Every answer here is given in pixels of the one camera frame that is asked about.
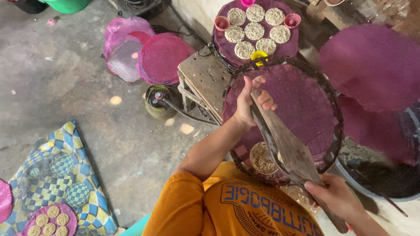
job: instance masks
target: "hand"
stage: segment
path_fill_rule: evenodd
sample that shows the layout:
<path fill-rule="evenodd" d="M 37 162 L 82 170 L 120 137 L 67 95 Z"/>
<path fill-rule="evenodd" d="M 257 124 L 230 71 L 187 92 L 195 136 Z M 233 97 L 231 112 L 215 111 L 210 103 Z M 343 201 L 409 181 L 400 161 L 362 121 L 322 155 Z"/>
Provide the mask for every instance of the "hand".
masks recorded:
<path fill-rule="evenodd" d="M 248 131 L 249 129 L 251 129 L 251 127 L 257 125 L 257 123 L 254 121 L 254 118 L 252 117 L 250 109 L 252 105 L 251 92 L 259 88 L 261 84 L 265 83 L 265 77 L 257 76 L 254 80 L 252 80 L 250 77 L 244 76 L 244 80 L 245 86 L 241 94 L 238 96 L 238 107 L 233 116 L 234 118 L 236 118 L 238 123 L 241 126 L 243 126 L 243 128 L 246 129 L 246 131 Z M 277 107 L 277 105 L 273 103 L 273 98 L 265 90 L 262 90 L 262 93 L 257 100 L 258 103 L 262 104 L 264 110 L 275 110 Z"/>
<path fill-rule="evenodd" d="M 305 188 L 312 195 L 323 200 L 337 216 L 350 225 L 356 220 L 360 221 L 361 218 L 369 217 L 342 178 L 328 174 L 322 174 L 321 178 L 326 188 L 311 181 L 305 183 Z"/>

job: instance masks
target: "person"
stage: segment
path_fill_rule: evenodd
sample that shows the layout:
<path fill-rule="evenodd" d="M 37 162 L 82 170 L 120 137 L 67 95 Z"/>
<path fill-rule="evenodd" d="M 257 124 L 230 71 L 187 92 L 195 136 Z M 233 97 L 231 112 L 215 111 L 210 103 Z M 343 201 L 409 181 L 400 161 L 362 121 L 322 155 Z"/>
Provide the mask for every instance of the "person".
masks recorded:
<path fill-rule="evenodd" d="M 250 111 L 250 94 L 265 83 L 265 77 L 252 80 L 244 76 L 244 80 L 235 114 L 195 144 L 165 183 L 144 236 L 323 235 L 315 218 L 279 188 L 241 173 L 232 162 L 222 162 L 256 125 Z M 257 101 L 265 110 L 276 109 L 265 90 Z M 326 174 L 322 179 L 326 189 L 313 182 L 306 182 L 305 188 L 325 201 L 357 236 L 389 236 L 366 213 L 344 180 Z"/>

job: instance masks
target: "green bucket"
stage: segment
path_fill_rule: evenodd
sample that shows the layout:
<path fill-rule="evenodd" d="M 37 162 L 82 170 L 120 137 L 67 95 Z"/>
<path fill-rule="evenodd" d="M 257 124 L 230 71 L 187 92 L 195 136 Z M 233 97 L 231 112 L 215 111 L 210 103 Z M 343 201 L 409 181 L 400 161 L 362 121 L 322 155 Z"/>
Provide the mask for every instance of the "green bucket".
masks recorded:
<path fill-rule="evenodd" d="M 39 0 L 40 2 L 50 5 L 54 10 L 72 14 L 83 10 L 89 3 L 89 0 Z"/>

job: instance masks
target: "pink plastic cup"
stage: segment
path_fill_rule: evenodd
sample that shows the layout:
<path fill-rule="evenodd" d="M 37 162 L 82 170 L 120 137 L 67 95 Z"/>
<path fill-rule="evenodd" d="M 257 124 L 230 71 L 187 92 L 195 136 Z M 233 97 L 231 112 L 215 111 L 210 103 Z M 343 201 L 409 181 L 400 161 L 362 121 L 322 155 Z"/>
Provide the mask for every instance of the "pink plastic cup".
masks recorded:
<path fill-rule="evenodd" d="M 289 29 L 296 28 L 300 24 L 300 16 L 295 13 L 288 14 L 284 18 L 284 26 L 286 26 Z"/>
<path fill-rule="evenodd" d="M 216 29 L 218 31 L 225 31 L 225 30 L 227 30 L 229 28 L 230 25 L 231 25 L 231 23 L 224 16 L 218 16 L 214 20 L 214 26 L 216 27 Z"/>
<path fill-rule="evenodd" d="M 255 3 L 255 0 L 241 0 L 241 3 L 244 7 L 250 7 Z"/>

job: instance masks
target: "small plastic cup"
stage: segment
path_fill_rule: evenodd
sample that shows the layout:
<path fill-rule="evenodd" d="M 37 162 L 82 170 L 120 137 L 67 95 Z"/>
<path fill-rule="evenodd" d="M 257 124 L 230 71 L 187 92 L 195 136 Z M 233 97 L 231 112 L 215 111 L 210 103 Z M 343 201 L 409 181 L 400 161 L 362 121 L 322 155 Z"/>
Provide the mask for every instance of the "small plastic cup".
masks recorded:
<path fill-rule="evenodd" d="M 214 20 L 214 26 L 216 27 L 216 29 L 218 31 L 225 31 L 225 30 L 227 30 L 229 28 L 230 25 L 231 25 L 231 23 L 224 16 L 218 16 Z"/>
<path fill-rule="evenodd" d="M 266 57 L 267 54 L 263 51 L 255 51 L 252 55 L 251 55 L 251 60 L 257 59 L 257 58 L 262 58 L 262 57 Z M 263 63 L 262 62 L 257 62 L 256 63 L 257 66 L 262 66 Z"/>
<path fill-rule="evenodd" d="M 255 3 L 255 0 L 241 0 L 244 7 L 250 7 Z"/>
<path fill-rule="evenodd" d="M 296 28 L 300 24 L 300 16 L 295 13 L 288 14 L 284 18 L 284 26 L 289 29 Z"/>

